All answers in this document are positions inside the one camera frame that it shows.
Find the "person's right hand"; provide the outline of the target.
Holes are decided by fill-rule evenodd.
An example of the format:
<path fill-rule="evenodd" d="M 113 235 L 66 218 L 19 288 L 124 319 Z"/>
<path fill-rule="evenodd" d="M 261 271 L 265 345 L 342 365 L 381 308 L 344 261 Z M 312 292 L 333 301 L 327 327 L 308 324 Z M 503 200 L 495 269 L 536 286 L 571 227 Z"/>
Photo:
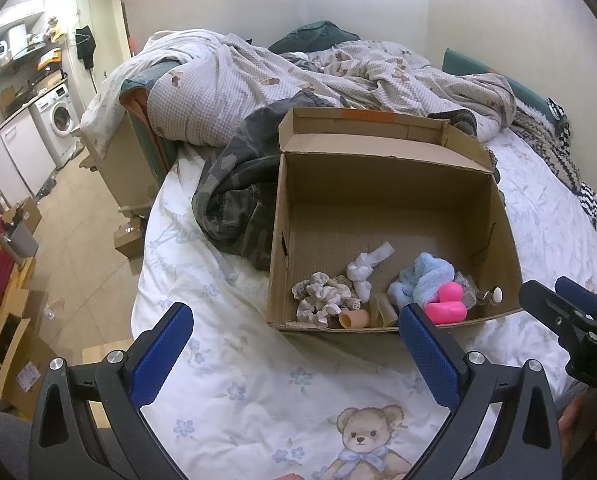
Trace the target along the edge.
<path fill-rule="evenodd" d="M 559 418 L 558 427 L 561 440 L 561 455 L 565 460 L 568 456 L 569 448 L 575 434 L 579 419 L 582 416 L 585 405 L 586 392 L 580 393 L 572 402 L 565 408 Z M 597 443 L 597 428 L 594 433 L 595 442 Z"/>

